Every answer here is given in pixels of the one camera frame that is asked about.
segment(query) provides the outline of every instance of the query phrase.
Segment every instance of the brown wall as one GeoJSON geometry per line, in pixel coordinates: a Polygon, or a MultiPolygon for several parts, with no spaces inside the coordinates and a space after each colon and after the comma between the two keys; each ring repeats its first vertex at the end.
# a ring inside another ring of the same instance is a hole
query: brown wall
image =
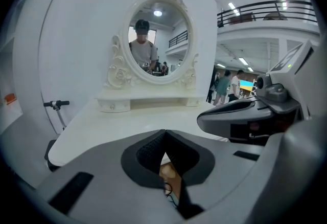
{"type": "MultiPolygon", "coordinates": [[[[220,73],[220,75],[219,75],[220,78],[222,76],[224,76],[224,74],[225,74],[225,70],[224,69],[217,69],[217,71],[220,73]]],[[[237,74],[237,71],[231,71],[231,70],[229,70],[229,71],[231,72],[231,78],[237,74]]],[[[244,80],[249,81],[249,82],[253,82],[253,80],[254,79],[256,80],[257,77],[258,77],[258,74],[245,72],[245,78],[244,78],[244,80]]]]}

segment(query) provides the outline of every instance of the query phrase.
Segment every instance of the vanity table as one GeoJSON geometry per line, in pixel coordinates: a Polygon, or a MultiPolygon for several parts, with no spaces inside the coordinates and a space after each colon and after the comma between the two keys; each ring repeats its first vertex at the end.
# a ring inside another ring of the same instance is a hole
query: vanity table
{"type": "MultiPolygon", "coordinates": [[[[49,151],[49,161],[63,166],[97,145],[160,129],[228,141],[203,132],[197,124],[197,117],[214,107],[205,102],[202,88],[197,88],[196,68],[201,68],[196,67],[197,45],[196,26],[182,0],[136,1],[126,12],[119,33],[112,38],[113,58],[101,92],[63,131],[49,151]],[[175,16],[174,22],[184,21],[187,28],[188,49],[183,61],[166,76],[153,76],[140,68],[128,42],[133,19],[139,18],[139,12],[149,12],[150,6],[166,9],[168,19],[175,16]]],[[[165,154],[162,164],[167,162],[165,154]]]]}

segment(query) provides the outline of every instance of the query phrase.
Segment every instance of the mirror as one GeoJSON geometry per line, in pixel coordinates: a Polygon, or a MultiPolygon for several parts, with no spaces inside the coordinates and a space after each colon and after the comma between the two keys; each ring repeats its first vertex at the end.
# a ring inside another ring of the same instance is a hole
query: mirror
{"type": "Polygon", "coordinates": [[[168,2],[142,4],[129,25],[132,56],[153,76],[162,77],[177,70],[189,51],[189,41],[185,17],[168,2]]]}

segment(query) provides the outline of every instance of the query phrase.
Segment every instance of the black hair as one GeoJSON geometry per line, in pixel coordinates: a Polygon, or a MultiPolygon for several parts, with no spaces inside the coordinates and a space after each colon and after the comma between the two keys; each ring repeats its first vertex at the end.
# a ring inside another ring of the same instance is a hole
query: black hair
{"type": "Polygon", "coordinates": [[[144,19],[139,19],[135,24],[135,30],[138,30],[138,29],[147,29],[149,31],[149,29],[150,29],[149,22],[144,19]]]}
{"type": "Polygon", "coordinates": [[[229,70],[225,70],[225,76],[228,77],[230,75],[230,71],[229,70]]]}

